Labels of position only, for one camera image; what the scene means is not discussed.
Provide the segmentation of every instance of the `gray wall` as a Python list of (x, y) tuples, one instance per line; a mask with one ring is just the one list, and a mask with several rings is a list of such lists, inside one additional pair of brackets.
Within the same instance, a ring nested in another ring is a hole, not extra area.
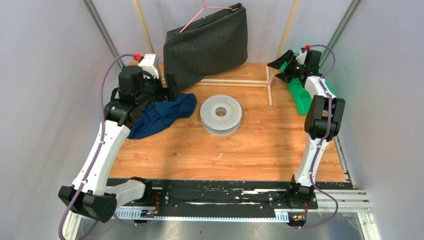
[(423, 10), (423, 1), (362, 1), (327, 78), (346, 100), (342, 147), (384, 240), (423, 238)]
[[(326, 44), (352, 0), (301, 0), (286, 48)], [(119, 53), (149, 53), (132, 0), (93, 0)], [(166, 32), (186, 25), (202, 8), (202, 0), (139, 0), (155, 53), (163, 60)], [(247, 9), (248, 62), (275, 60), (293, 0), (243, 0)], [(208, 6), (227, 7), (236, 0), (206, 0)], [(321, 14), (331, 9), (331, 14)], [(199, 17), (216, 12), (205, 9)]]
[(112, 59), (82, 1), (0, 1), (0, 239), (58, 239)]

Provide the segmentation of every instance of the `pink hanger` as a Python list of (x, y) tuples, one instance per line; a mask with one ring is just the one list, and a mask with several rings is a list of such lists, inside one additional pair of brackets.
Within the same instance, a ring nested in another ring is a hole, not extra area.
[(235, 8), (235, 9), (233, 9), (233, 8), (231, 8), (231, 7), (220, 7), (220, 6), (206, 6), (206, 3), (205, 3), (205, 0), (202, 0), (203, 1), (203, 7), (201, 8), (201, 10), (196, 14), (196, 16), (194, 16), (193, 17), (193, 19), (191, 19), (188, 23), (187, 23), (187, 25), (185, 25), (182, 29), (181, 29), (181, 31), (179, 31), (180, 33), (182, 33), (199, 15), (200, 15), (200, 13), (202, 13), (203, 12), (203, 10), (205, 9), (205, 8), (207, 8), (207, 9), (230, 9), (231, 11), (236, 11), (237, 9), (239, 9), (239, 8)]

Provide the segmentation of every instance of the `gray fabric bag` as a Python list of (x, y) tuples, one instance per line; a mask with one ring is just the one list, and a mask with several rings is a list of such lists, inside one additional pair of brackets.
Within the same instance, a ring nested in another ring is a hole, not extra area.
[(166, 33), (163, 46), (165, 73), (186, 89), (205, 76), (236, 68), (248, 58), (246, 8), (237, 3), (192, 22), (183, 32), (179, 27)]

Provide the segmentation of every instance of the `green object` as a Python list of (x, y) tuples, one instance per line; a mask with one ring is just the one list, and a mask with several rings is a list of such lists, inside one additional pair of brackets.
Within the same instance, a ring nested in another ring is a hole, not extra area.
[[(285, 62), (279, 70), (284, 71), (286, 67), (287, 62)], [(333, 89), (330, 87), (327, 81), (325, 81), (325, 85), (327, 85), (330, 92), (333, 92)], [(293, 78), (293, 80), (288, 84), (288, 89), (290, 90), (290, 93), (293, 96), (294, 102), (297, 105), (297, 109), (299, 110), (300, 115), (307, 115), (312, 103), (312, 98), (309, 95), (309, 92), (303, 88), (298, 78)]]

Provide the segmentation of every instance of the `wooden tabletop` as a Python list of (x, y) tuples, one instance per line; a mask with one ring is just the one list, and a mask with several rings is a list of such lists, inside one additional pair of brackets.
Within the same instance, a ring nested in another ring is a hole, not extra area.
[[(265, 64), (250, 63), (217, 76), (219, 79), (265, 80)], [(288, 87), (272, 83), (273, 107), (266, 87), (193, 86), (197, 106), (190, 118), (143, 139), (126, 139), (110, 177), (146, 179), (289, 181), (302, 160), (307, 135)], [(229, 136), (213, 136), (201, 124), (200, 107), (209, 97), (224, 94), (242, 107), (240, 127)], [(344, 181), (332, 141), (325, 151), (318, 181)]]

